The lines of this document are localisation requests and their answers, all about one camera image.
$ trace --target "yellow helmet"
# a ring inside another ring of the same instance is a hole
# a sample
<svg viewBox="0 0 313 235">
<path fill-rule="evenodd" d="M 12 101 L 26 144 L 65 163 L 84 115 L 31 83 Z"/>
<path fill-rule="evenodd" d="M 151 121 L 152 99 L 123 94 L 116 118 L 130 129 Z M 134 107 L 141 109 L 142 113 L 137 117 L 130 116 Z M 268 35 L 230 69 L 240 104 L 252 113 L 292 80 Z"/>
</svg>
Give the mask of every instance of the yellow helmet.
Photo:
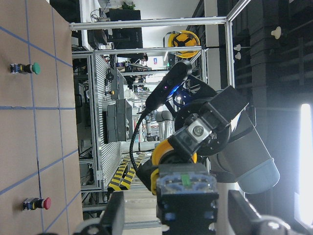
<svg viewBox="0 0 313 235">
<path fill-rule="evenodd" d="M 169 35 L 167 46 L 168 47 L 193 47 L 200 46 L 200 40 L 196 34 L 187 30 L 181 30 L 179 32 L 168 32 Z M 165 36 L 163 38 L 163 46 L 165 46 Z M 174 52 L 176 56 L 180 58 L 191 58 L 196 55 L 198 51 L 178 51 Z"/>
</svg>

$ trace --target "corrugated metal panel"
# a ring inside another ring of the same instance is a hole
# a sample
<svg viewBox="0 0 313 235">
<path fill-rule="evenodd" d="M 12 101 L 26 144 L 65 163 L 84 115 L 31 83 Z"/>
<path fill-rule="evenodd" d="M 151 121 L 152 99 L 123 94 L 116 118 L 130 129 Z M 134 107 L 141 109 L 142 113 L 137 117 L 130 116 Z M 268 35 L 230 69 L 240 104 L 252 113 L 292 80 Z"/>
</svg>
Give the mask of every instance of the corrugated metal panel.
<svg viewBox="0 0 313 235">
<path fill-rule="evenodd" d="M 103 173 L 103 187 L 107 187 L 110 180 L 115 174 L 116 169 L 118 168 L 121 162 L 121 152 L 120 152 L 120 143 L 113 142 L 109 144 L 105 144 L 105 128 L 103 124 L 103 120 L 106 118 L 103 116 L 104 111 L 107 111 L 107 106 L 111 104 L 115 104 L 115 100 L 112 100 L 112 96 L 110 94 L 106 95 L 106 91 L 111 91 L 111 84 L 108 83 L 105 86 L 105 78 L 107 75 L 107 70 L 109 65 L 104 61 L 101 55 L 94 55 L 96 70 L 95 70 L 95 88 L 97 92 L 97 105 L 96 105 L 96 113 L 98 115 L 98 145 L 99 148 L 98 153 L 98 163 L 102 168 Z"/>
</svg>

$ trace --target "white knob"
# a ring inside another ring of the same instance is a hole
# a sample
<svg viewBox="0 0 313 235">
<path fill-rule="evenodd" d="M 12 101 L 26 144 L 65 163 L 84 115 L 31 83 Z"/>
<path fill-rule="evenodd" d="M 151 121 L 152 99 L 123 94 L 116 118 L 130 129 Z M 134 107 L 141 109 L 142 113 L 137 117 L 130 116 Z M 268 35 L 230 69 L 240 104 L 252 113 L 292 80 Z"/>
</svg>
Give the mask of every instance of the white knob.
<svg viewBox="0 0 313 235">
<path fill-rule="evenodd" d="M 271 33 L 270 33 L 272 36 L 275 36 L 275 39 L 279 39 L 280 36 L 282 35 L 282 28 L 281 27 L 277 27 L 275 30 L 273 30 Z"/>
<path fill-rule="evenodd" d="M 240 50 L 241 50 L 241 45 L 240 45 L 240 44 L 236 45 L 236 46 L 234 47 L 234 50 L 240 51 Z"/>
<path fill-rule="evenodd" d="M 235 58 L 236 58 L 237 60 L 241 60 L 241 53 L 238 52 L 238 53 L 235 55 Z"/>
</svg>

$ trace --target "brown surface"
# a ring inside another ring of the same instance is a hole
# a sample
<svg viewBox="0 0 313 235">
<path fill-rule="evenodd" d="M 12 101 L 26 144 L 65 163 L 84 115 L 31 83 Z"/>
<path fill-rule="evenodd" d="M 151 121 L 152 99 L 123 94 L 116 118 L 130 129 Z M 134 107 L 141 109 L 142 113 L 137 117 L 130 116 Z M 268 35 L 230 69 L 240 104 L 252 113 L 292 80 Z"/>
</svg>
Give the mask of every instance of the brown surface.
<svg viewBox="0 0 313 235">
<path fill-rule="evenodd" d="M 0 5 L 0 234 L 67 235 L 83 220 L 71 32 L 45 0 Z M 39 75 L 10 74 L 30 61 Z M 50 197 L 51 208 L 23 211 L 28 197 Z"/>
</svg>

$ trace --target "red button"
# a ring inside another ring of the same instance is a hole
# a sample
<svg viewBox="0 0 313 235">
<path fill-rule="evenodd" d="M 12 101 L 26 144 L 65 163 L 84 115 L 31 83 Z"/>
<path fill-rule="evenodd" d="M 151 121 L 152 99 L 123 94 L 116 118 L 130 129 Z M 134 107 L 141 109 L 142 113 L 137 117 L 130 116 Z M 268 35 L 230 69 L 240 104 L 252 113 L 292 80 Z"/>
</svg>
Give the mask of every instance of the red button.
<svg viewBox="0 0 313 235">
<path fill-rule="evenodd" d="M 44 201 L 44 208 L 48 210 L 51 207 L 51 198 L 47 197 Z"/>
</svg>

